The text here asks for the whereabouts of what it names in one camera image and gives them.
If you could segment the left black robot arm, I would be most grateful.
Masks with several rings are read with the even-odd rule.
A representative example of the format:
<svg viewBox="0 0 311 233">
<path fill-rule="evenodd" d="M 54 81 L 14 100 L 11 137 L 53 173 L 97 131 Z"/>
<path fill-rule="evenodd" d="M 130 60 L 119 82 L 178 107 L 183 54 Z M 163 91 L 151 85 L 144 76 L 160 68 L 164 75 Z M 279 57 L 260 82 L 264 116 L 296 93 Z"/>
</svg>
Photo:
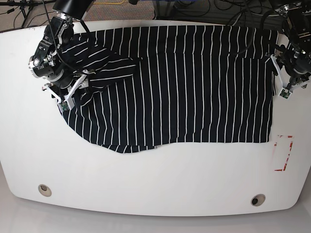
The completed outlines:
<svg viewBox="0 0 311 233">
<path fill-rule="evenodd" d="M 282 30 L 289 40 L 284 65 L 291 85 L 309 80 L 311 76 L 311 2 L 309 0 L 271 0 L 273 10 L 282 14 Z"/>
</svg>

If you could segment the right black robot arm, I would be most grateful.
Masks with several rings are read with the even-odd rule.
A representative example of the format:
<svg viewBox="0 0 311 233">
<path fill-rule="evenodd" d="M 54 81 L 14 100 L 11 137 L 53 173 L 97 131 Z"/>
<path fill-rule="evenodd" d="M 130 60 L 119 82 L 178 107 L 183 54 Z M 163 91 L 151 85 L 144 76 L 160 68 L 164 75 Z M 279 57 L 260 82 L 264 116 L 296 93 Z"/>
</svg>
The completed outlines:
<svg viewBox="0 0 311 233">
<path fill-rule="evenodd" d="M 74 36 L 73 21 L 81 23 L 87 35 L 87 56 L 95 46 L 95 38 L 84 22 L 86 12 L 92 7 L 93 0 L 57 0 L 53 10 L 57 15 L 48 18 L 48 25 L 35 54 L 29 60 L 29 69 L 36 78 L 47 79 L 59 89 L 76 84 L 82 75 L 89 77 L 82 67 L 63 59 L 63 46 L 68 45 Z"/>
</svg>

